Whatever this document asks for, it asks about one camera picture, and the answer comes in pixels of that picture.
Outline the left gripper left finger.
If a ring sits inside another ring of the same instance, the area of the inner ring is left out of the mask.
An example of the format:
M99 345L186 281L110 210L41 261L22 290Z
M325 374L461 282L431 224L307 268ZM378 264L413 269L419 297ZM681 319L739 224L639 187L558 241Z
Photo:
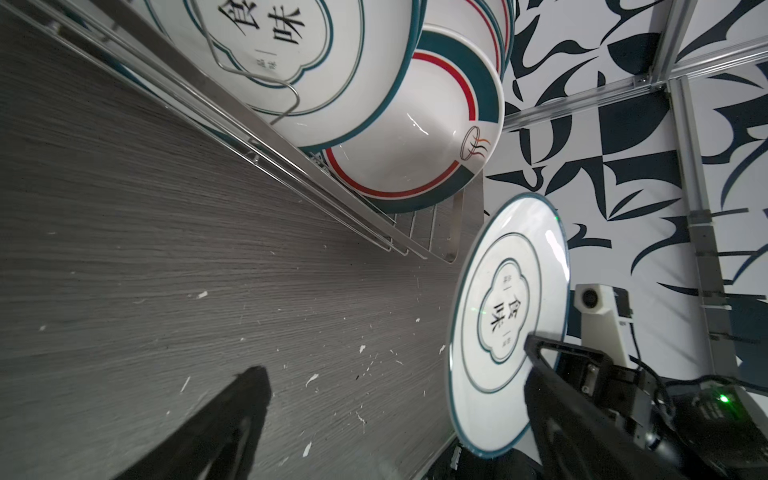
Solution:
M246 479L272 390L267 369L251 367L119 479Z

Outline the wire dish rack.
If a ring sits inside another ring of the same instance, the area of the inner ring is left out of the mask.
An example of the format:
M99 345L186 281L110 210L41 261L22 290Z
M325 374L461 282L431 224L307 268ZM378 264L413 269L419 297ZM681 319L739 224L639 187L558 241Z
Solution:
M416 230L417 216L388 216L333 179L185 57L124 1L4 1L4 12L23 20L72 53L119 80L137 74L147 96L192 127L286 186L358 236L390 252L454 263L460 252L464 195L452 198L449 232L435 241L438 210L427 211L429 230Z

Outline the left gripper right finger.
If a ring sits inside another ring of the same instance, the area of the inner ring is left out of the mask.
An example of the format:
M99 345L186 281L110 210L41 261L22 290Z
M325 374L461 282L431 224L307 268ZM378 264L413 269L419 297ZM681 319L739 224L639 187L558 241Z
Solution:
M681 479L675 467L637 446L541 357L569 344L530 334L524 386L529 423L547 479Z

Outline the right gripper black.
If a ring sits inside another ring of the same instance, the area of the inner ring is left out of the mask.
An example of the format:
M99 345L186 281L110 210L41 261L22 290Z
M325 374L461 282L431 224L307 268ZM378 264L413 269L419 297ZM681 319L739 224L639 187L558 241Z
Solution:
M664 380L644 363L630 369L603 354L564 355L563 378L688 479L767 476L767 415L752 396L763 386L719 375Z

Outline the white plate red green band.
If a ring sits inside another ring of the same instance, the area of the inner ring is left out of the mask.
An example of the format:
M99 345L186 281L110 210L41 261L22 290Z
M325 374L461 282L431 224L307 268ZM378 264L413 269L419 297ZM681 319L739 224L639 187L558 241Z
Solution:
M380 211L422 210L481 173L501 136L504 106L487 56L457 32L427 25L381 116L320 157L340 183Z

